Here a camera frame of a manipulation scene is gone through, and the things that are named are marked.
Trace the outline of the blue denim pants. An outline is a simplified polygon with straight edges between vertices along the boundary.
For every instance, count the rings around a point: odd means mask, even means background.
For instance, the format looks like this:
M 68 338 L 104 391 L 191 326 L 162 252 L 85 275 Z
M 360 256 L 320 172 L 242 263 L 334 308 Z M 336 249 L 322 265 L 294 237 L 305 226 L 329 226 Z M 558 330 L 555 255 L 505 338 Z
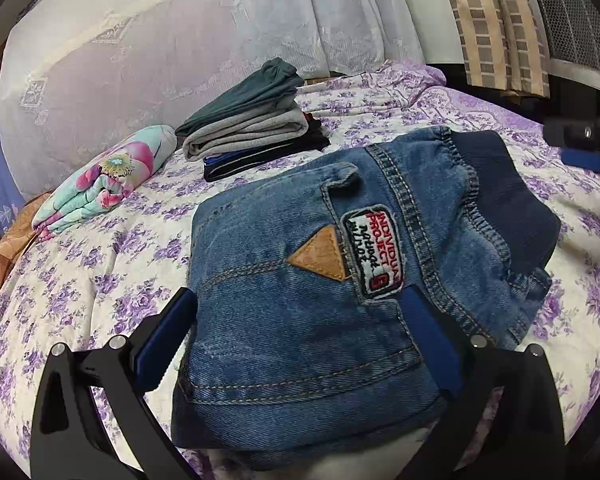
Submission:
M 268 470 L 438 418 L 471 337 L 527 335 L 559 233 L 493 131 L 419 129 L 209 198 L 173 442 Z

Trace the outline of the black mesh fan guard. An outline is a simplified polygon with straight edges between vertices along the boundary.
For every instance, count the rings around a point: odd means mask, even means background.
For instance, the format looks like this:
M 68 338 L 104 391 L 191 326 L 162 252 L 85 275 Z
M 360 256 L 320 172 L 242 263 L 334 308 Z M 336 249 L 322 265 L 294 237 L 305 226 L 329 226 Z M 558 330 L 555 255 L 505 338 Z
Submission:
M 591 0 L 538 0 L 550 54 L 600 70 L 600 12 Z

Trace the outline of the beige checked curtain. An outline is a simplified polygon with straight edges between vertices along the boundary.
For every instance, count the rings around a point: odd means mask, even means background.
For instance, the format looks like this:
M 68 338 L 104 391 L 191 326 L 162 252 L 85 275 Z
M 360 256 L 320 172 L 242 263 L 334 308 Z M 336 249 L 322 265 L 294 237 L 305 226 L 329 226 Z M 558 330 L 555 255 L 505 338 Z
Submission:
M 529 0 L 449 0 L 468 84 L 547 98 L 548 52 Z

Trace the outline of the purple floral bedspread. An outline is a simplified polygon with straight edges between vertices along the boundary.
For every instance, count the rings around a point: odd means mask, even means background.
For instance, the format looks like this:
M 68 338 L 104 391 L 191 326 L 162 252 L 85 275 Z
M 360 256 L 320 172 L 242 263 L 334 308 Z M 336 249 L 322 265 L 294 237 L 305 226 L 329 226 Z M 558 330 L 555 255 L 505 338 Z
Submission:
M 312 84 L 299 104 L 332 148 L 389 141 L 429 125 L 494 130 L 524 182 L 562 222 L 553 280 L 528 341 L 542 344 L 574 434 L 600 395 L 600 176 L 565 166 L 540 125 L 449 88 L 438 70 L 388 63 L 373 73 Z M 215 193 L 306 162 L 306 155 L 209 183 L 175 153 L 115 210 L 31 245 L 0 290 L 0 451 L 29 471 L 38 381 L 55 342 L 75 349 L 129 333 L 185 284 L 196 207 Z

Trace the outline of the brown orange pillow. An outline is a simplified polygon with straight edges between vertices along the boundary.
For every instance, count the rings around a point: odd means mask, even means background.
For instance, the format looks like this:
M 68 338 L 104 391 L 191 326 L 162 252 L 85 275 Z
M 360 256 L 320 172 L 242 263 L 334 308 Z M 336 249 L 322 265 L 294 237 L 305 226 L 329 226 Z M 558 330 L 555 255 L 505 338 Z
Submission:
M 50 192 L 36 196 L 20 210 L 15 222 L 5 232 L 0 240 L 0 289 L 7 280 L 9 273 L 15 267 L 17 260 L 27 250 L 35 239 L 31 223 Z

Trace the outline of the folded teal floral quilt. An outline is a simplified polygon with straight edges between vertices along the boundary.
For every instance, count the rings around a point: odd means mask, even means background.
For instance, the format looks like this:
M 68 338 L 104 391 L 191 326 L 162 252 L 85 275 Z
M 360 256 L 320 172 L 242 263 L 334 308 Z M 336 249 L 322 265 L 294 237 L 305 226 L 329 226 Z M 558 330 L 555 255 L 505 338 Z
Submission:
M 113 210 L 162 167 L 176 144 L 169 126 L 138 130 L 62 182 L 33 217 L 32 229 L 49 238 Z

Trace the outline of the black folded garment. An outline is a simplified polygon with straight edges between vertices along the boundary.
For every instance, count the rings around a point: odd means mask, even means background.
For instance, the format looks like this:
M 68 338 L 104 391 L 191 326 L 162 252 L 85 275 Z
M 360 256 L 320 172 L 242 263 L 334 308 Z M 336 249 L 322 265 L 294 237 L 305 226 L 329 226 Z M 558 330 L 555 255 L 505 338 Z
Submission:
M 248 169 L 274 162 L 274 160 L 280 158 L 303 152 L 321 151 L 327 148 L 330 142 L 323 133 L 322 122 L 310 113 L 304 113 L 303 116 L 308 122 L 308 130 L 302 136 L 288 141 L 259 146 L 259 148 L 277 148 L 276 152 L 265 154 L 260 158 L 229 162 L 220 166 L 206 166 L 204 164 L 204 180 L 207 182 L 219 181 Z

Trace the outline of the grey folded garment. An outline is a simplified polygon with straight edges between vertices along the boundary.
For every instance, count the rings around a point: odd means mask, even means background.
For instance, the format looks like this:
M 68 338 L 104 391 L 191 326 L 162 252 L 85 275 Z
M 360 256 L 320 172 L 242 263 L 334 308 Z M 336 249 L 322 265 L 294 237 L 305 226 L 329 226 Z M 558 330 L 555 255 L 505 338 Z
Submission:
M 295 102 L 269 110 L 260 106 L 189 133 L 182 150 L 187 159 L 198 160 L 294 140 L 303 136 L 308 128 L 308 121 Z

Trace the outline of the dark teal folded garment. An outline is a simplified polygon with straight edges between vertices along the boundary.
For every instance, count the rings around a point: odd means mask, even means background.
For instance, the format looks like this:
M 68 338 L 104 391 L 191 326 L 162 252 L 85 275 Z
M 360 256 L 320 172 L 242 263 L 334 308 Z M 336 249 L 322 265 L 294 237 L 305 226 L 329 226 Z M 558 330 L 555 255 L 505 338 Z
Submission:
M 287 96 L 294 96 L 303 83 L 303 78 L 293 65 L 281 58 L 272 58 L 239 84 L 189 116 L 175 129 L 175 134 L 178 138 L 186 138 L 221 119 L 277 103 Z

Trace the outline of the red blue folded garment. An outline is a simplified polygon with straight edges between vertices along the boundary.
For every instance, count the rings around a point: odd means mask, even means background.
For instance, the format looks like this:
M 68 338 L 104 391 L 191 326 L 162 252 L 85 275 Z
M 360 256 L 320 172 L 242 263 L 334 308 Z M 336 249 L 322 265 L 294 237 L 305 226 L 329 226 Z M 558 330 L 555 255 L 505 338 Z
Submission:
M 260 158 L 265 154 L 270 154 L 276 151 L 277 148 L 248 148 L 248 150 L 205 157 L 204 164 L 206 166 L 220 166 L 223 164 L 228 164 L 229 162 L 240 162 L 241 160 Z

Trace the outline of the white lace headboard cover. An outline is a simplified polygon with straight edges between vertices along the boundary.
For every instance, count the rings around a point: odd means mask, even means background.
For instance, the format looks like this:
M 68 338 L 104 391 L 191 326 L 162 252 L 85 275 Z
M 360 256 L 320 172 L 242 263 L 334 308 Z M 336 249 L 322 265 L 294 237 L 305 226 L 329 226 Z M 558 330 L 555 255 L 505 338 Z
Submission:
M 423 57 L 405 0 L 38 0 L 4 50 L 3 154 L 31 197 L 271 58 L 320 78 Z

